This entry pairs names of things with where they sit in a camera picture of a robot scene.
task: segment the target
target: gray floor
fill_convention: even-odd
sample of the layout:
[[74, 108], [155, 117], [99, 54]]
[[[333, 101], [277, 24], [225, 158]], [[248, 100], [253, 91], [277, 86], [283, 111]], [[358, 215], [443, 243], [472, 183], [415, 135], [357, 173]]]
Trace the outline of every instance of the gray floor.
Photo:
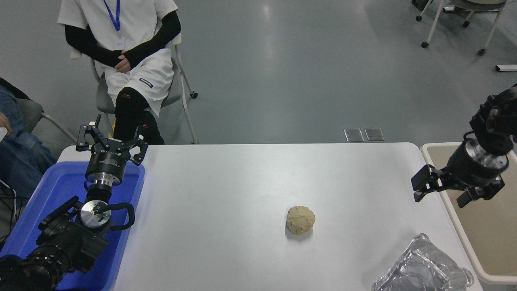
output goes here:
[[[494, 70], [517, 63], [514, 3], [477, 56], [494, 13], [476, 14], [468, 28], [465, 13], [442, 14], [423, 49], [438, 3], [418, 23], [409, 0], [176, 2], [204, 144], [346, 142], [343, 129], [364, 127], [382, 128], [387, 142], [460, 141], [479, 104], [517, 82]], [[68, 59], [59, 3], [0, 6], [0, 75], [77, 132], [97, 114], [95, 81], [86, 57]], [[21, 11], [34, 22], [20, 23]], [[180, 104], [163, 109], [159, 124], [166, 143], [190, 143]], [[70, 144], [47, 121], [35, 133], [56, 156]]]

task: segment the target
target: robotic arm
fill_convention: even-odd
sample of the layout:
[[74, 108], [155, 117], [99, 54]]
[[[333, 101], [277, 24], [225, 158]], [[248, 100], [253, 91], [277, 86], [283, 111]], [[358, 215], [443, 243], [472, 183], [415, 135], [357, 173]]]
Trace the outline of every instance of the robotic arm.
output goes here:
[[[84, 203], [73, 196], [50, 213], [38, 225], [42, 232], [33, 250], [25, 259], [8, 255], [0, 258], [0, 291], [52, 291], [63, 276], [79, 270], [88, 273], [108, 245], [104, 239], [109, 231], [129, 228], [134, 223], [134, 209], [130, 203], [111, 205], [113, 187], [122, 183], [127, 161], [139, 165], [144, 159], [147, 142], [139, 136], [128, 142], [106, 138], [95, 122], [82, 125], [76, 150], [91, 150], [85, 178], [87, 190]], [[86, 136], [94, 143], [90, 144]], [[140, 152], [133, 157], [134, 147]], [[111, 211], [127, 209], [129, 222], [113, 226]]]
[[434, 191], [463, 190], [460, 208], [472, 200], [492, 197], [505, 184], [500, 174], [508, 168], [508, 154], [517, 142], [517, 84], [498, 95], [490, 95], [470, 121], [471, 132], [449, 158], [445, 168], [423, 166], [412, 178], [414, 198], [420, 202]]

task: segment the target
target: white shirt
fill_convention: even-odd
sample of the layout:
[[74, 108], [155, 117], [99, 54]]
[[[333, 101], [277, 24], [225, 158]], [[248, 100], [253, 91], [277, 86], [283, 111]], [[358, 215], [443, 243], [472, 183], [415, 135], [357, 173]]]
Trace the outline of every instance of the white shirt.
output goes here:
[[[117, 0], [106, 0], [116, 20]], [[150, 40], [161, 26], [161, 19], [178, 9], [173, 0], [120, 0], [120, 36], [125, 39], [125, 50]], [[63, 0], [57, 22], [92, 29], [99, 44], [117, 50], [119, 35], [108, 9], [102, 0]]]

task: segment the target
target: beige dough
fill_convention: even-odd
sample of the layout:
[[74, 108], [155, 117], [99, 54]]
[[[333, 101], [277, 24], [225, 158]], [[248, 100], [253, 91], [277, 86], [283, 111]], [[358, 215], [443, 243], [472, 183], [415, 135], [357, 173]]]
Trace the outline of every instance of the beige dough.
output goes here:
[[295, 206], [287, 213], [287, 228], [296, 235], [303, 235], [311, 230], [316, 217], [314, 213], [305, 206]]

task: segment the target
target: blue plastic bin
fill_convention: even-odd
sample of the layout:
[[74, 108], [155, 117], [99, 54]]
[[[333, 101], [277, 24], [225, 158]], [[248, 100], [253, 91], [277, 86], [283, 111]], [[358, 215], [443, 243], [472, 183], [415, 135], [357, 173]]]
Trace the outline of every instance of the blue plastic bin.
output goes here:
[[[36, 239], [41, 234], [38, 224], [57, 207], [61, 206], [72, 196], [79, 196], [84, 202], [84, 174], [88, 162], [62, 162], [50, 167], [43, 175], [32, 198], [23, 211], [20, 220], [0, 252], [0, 256], [16, 255], [25, 258], [35, 248]], [[130, 202], [135, 208], [135, 217], [138, 219], [136, 206], [140, 198], [144, 183], [145, 169], [142, 165], [135, 166], [128, 163], [122, 184], [113, 187], [110, 203]], [[112, 212], [115, 225], [127, 223], [127, 211]], [[80, 288], [89, 291], [109, 290], [117, 277], [122, 254], [129, 236], [129, 230], [110, 231], [106, 236], [108, 246], [95, 262], [95, 268], [88, 274], [76, 271], [64, 276], [57, 289]]]

